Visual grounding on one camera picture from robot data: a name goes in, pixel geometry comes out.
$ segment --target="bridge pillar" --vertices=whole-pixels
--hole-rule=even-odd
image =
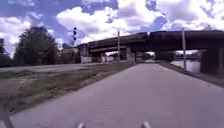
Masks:
[[[86,44],[83,44],[80,48],[81,63],[91,63],[92,57],[89,54],[89,48]]]
[[[101,62],[101,53],[93,53],[91,54],[92,62],[99,63]]]
[[[127,61],[134,61],[134,57],[133,57],[133,53],[131,51],[131,48],[130,47],[126,47],[126,59]]]
[[[206,74],[223,73],[223,49],[207,49],[202,53],[201,72]]]

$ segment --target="road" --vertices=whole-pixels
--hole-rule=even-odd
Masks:
[[[224,90],[140,64],[11,117],[16,128],[223,128]]]

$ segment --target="pole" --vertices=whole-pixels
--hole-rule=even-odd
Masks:
[[[222,54],[223,54],[223,48],[220,48],[219,49],[219,70],[220,70],[220,73],[222,73],[222,67],[223,67],[223,65],[222,65],[222,62],[223,62],[223,59],[222,59]]]
[[[182,47],[183,47],[183,55],[184,55],[184,70],[187,70],[186,39],[185,39],[184,29],[182,29]]]
[[[120,31],[117,31],[117,51],[118,51],[118,62],[120,62]]]

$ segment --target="blue sky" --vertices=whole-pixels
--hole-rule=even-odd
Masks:
[[[73,27],[79,43],[159,30],[224,30],[224,0],[1,0],[0,38],[14,52],[18,36],[44,25],[61,43]]]

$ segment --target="overpass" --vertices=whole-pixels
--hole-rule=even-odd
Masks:
[[[206,50],[202,55],[202,66],[223,67],[224,32],[220,30],[185,31],[187,50]],[[92,41],[78,46],[82,62],[102,61],[104,53],[118,50],[118,38]],[[138,52],[148,51],[176,51],[182,50],[181,31],[157,31],[132,34],[120,37],[120,51],[127,60],[135,61]]]
[[[224,32],[218,30],[185,31],[186,48],[209,49],[224,47]],[[87,44],[90,53],[117,50],[117,37],[93,41]],[[182,50],[181,31],[143,32],[120,37],[121,49],[130,47],[132,51],[174,51]]]

